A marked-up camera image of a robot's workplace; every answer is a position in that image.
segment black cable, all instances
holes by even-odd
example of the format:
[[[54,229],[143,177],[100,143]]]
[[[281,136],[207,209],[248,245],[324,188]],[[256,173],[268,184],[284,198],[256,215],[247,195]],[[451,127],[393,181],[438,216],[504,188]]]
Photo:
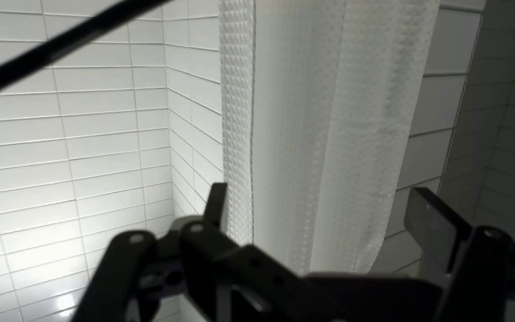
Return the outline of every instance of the black cable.
[[[0,89],[36,73],[37,70],[66,57],[96,37],[166,2],[170,0],[122,0],[71,30],[0,64]]]

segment white tile wall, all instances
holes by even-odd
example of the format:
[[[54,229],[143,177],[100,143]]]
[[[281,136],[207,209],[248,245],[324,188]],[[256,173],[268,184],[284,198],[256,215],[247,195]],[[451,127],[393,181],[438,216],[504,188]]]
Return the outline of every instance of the white tile wall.
[[[177,0],[163,14],[175,207],[195,213],[223,179],[218,2]]]
[[[0,0],[0,63],[114,2]],[[68,320],[116,232],[168,229],[166,95],[161,9],[0,93],[0,320]]]
[[[438,190],[483,7],[483,0],[442,2],[386,240],[374,272],[415,275],[418,270],[420,249],[404,229],[408,193],[411,186]]]

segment black mount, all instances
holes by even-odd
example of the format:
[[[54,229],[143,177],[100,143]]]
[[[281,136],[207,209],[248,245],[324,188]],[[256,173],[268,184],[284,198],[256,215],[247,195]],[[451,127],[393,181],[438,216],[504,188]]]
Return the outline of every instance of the black mount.
[[[152,320],[161,299],[184,293],[211,322],[499,322],[515,299],[515,241],[472,229],[429,190],[411,191],[406,225],[452,275],[445,290],[402,277],[297,277],[220,232],[225,190],[213,184],[204,215],[179,218],[161,240],[118,234],[73,320]]]

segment curtain fold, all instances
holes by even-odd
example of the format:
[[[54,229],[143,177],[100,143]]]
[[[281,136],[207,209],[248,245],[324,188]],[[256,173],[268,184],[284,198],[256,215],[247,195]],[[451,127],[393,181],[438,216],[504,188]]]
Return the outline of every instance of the curtain fold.
[[[370,270],[436,0],[223,0],[227,232],[295,272]]]

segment shower curtain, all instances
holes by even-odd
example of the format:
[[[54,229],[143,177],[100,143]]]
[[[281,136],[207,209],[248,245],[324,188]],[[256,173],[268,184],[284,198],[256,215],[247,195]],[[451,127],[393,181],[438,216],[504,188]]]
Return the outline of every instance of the shower curtain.
[[[223,0],[225,231],[299,274],[368,272],[438,0]]]

